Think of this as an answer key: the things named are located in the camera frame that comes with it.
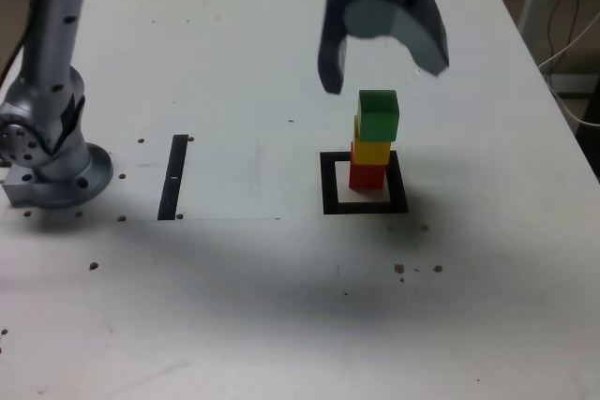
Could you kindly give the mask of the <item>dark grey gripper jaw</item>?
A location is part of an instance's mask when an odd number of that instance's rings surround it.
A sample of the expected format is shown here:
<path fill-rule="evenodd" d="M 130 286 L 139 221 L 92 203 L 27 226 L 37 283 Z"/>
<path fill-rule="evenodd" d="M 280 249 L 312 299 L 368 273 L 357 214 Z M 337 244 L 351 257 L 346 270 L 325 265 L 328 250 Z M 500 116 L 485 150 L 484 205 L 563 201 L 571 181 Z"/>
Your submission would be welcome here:
<path fill-rule="evenodd" d="M 346 11 L 352 1 L 325 1 L 318 72 L 324 91 L 332 95 L 342 91 L 347 42 L 349 37 L 355 37 L 346 23 Z"/>

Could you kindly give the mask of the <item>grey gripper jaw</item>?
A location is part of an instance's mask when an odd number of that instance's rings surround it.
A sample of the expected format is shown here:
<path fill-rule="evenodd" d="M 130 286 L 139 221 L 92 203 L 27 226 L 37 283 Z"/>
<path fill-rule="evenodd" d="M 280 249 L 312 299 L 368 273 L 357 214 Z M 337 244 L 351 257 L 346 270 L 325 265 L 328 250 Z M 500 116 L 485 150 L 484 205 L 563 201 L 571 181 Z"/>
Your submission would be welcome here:
<path fill-rule="evenodd" d="M 432 76 L 449 67 L 446 31 L 435 0 L 352 0 L 343 21 L 352 37 L 396 39 Z"/>

